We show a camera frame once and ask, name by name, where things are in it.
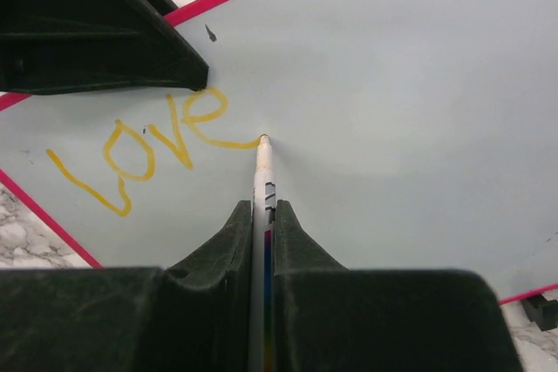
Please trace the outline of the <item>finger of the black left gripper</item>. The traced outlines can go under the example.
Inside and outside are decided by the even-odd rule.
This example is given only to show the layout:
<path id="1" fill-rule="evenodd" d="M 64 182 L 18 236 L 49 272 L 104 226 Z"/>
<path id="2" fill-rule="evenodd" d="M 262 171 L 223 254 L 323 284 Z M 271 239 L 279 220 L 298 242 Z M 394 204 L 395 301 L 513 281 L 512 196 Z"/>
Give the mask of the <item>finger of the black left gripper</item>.
<path id="1" fill-rule="evenodd" d="M 207 85 L 172 0 L 1 0 L 1 88 L 52 95 Z"/>

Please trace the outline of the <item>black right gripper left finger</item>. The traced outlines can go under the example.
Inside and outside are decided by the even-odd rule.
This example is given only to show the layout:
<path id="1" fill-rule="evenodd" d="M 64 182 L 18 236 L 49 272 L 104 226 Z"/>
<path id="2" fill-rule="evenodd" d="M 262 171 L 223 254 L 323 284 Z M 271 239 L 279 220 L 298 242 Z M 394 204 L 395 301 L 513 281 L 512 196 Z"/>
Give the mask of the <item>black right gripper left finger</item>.
<path id="1" fill-rule="evenodd" d="M 1 273 L 4 371 L 243 371 L 251 205 L 159 267 Z"/>

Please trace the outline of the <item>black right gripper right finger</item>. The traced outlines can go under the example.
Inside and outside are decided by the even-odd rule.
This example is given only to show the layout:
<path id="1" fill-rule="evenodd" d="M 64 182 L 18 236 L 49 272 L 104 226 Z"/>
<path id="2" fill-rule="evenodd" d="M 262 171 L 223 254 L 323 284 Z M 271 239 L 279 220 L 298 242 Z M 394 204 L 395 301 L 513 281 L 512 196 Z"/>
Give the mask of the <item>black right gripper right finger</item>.
<path id="1" fill-rule="evenodd" d="M 455 269 L 350 270 L 276 206 L 278 371 L 519 371 L 492 289 Z"/>

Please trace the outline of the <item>white marker pen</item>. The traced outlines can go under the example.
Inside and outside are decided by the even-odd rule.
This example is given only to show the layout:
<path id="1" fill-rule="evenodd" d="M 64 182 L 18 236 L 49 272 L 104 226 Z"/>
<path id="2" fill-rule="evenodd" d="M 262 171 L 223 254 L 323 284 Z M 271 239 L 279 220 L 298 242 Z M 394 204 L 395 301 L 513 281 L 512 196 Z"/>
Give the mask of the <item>white marker pen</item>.
<path id="1" fill-rule="evenodd" d="M 262 135 L 256 147 L 252 206 L 252 267 L 248 335 L 248 371 L 273 369 L 273 234 L 276 183 L 273 148 Z"/>

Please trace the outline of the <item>pink framed whiteboard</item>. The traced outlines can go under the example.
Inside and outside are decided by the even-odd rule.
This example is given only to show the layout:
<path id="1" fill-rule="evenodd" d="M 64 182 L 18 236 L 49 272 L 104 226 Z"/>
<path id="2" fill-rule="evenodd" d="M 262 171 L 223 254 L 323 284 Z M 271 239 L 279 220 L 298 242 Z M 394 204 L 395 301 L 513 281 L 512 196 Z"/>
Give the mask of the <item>pink framed whiteboard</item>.
<path id="1" fill-rule="evenodd" d="M 1 181 L 92 267 L 169 266 L 253 194 L 346 267 L 557 286 L 557 0 L 197 0 L 205 88 L 1 88 Z"/>

